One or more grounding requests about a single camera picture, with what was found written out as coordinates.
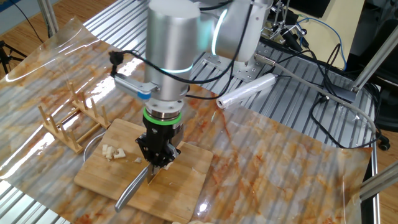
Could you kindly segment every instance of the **knife handle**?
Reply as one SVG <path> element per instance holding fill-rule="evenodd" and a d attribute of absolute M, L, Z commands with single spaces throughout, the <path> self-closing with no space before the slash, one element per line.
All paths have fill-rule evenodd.
<path fill-rule="evenodd" d="M 120 212 L 124 208 L 124 206 L 127 205 L 132 196 L 137 192 L 137 190 L 146 178 L 148 169 L 148 166 L 145 167 L 120 195 L 119 200 L 116 202 L 116 205 L 114 205 L 114 209 L 116 212 Z"/>

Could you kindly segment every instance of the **white cable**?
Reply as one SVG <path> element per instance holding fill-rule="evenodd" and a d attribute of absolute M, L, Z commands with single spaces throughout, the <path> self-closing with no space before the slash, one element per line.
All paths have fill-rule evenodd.
<path fill-rule="evenodd" d="M 105 134 L 105 133 L 102 133 L 102 134 L 99 134 L 99 135 L 95 136 L 95 137 L 93 138 L 93 140 L 91 140 L 91 141 L 87 144 L 87 146 L 86 146 L 86 148 L 85 148 L 85 151 L 83 152 L 83 163 L 86 162 L 86 151 L 87 151 L 87 149 L 89 148 L 89 146 L 91 145 L 91 143 L 93 143 L 96 139 L 98 139 L 99 137 L 103 136 L 104 134 Z"/>
<path fill-rule="evenodd" d="M 361 111 L 359 108 L 353 106 L 350 103 L 345 102 L 344 100 L 333 96 L 332 94 L 326 92 L 325 90 L 322 90 L 321 88 L 317 87 L 314 84 L 311 84 L 307 81 L 305 81 L 304 79 L 294 75 L 294 73 L 292 73 L 291 71 L 287 70 L 286 68 L 284 68 L 283 66 L 279 65 L 278 63 L 274 64 L 275 67 L 280 68 L 282 71 L 284 71 L 288 76 L 292 77 L 293 79 L 296 79 L 297 81 L 299 81 L 300 83 L 303 83 L 306 86 L 309 86 L 310 88 L 313 88 L 314 90 L 324 94 L 325 96 L 331 98 L 332 100 L 336 101 L 337 103 L 340 103 L 343 106 L 348 107 L 349 109 L 358 112 L 359 114 L 361 114 L 362 116 L 365 117 L 365 119 L 368 121 L 368 123 L 371 125 L 371 129 L 372 129 L 372 137 L 376 137 L 376 125 L 374 124 L 372 118 L 370 118 L 365 112 Z"/>

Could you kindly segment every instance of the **green ring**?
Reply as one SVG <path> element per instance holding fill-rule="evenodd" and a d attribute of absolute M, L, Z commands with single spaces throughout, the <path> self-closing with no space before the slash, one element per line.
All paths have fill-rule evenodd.
<path fill-rule="evenodd" d="M 180 113 L 180 114 L 178 115 L 178 117 L 175 118 L 174 120 L 171 120 L 171 121 L 159 121 L 159 120 L 156 120 L 156 119 L 154 119 L 154 118 L 152 118 L 152 117 L 149 116 L 146 107 L 144 108 L 144 111 L 143 111 L 142 113 L 144 114 L 144 117 L 145 117 L 149 122 L 152 122 L 152 123 L 154 123 L 154 124 L 161 125 L 161 126 L 167 126 L 167 125 L 177 124 L 178 122 L 181 121 L 181 117 L 182 117 L 182 116 L 181 116 L 181 113 Z"/>

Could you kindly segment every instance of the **knife blade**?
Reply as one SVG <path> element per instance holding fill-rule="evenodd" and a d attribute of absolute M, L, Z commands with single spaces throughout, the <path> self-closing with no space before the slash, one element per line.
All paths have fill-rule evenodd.
<path fill-rule="evenodd" d="M 150 182 L 156 176 L 156 174 L 159 172 L 159 170 L 160 170 L 160 168 L 155 167 L 153 164 L 149 163 L 149 165 L 148 165 L 148 173 L 147 173 L 148 184 L 150 184 Z"/>

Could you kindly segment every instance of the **plastic tube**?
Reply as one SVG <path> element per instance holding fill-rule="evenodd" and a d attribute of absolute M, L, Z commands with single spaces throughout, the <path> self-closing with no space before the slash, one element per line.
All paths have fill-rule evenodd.
<path fill-rule="evenodd" d="M 275 75 L 268 73 L 267 75 L 251 81 L 248 84 L 218 98 L 217 106 L 221 109 L 225 109 L 234 103 L 256 94 L 259 91 L 269 88 L 275 84 L 275 82 Z"/>
<path fill-rule="evenodd" d="M 294 73 L 292 73 L 291 71 L 287 70 L 286 68 L 284 68 L 283 66 L 279 65 L 278 63 L 274 64 L 275 67 L 280 68 L 282 71 L 285 72 L 286 75 L 291 76 L 293 79 L 299 81 L 300 83 L 303 83 L 306 86 L 309 86 L 310 88 L 313 88 L 314 90 L 324 94 L 325 96 L 331 98 L 332 100 L 336 101 L 337 103 L 342 104 L 343 106 L 348 107 L 349 109 L 358 112 L 359 114 L 361 114 L 362 116 L 365 117 L 365 119 L 368 121 L 368 123 L 371 125 L 371 129 L 372 129 L 372 137 L 376 136 L 376 125 L 374 124 L 372 118 L 370 118 L 365 112 L 361 111 L 359 108 L 355 107 L 354 105 L 345 102 L 344 100 L 341 100 L 338 97 L 333 96 L 332 94 L 326 92 L 325 90 L 322 90 L 321 88 L 317 87 L 314 84 L 311 84 L 307 81 L 305 81 L 304 79 L 294 75 Z"/>

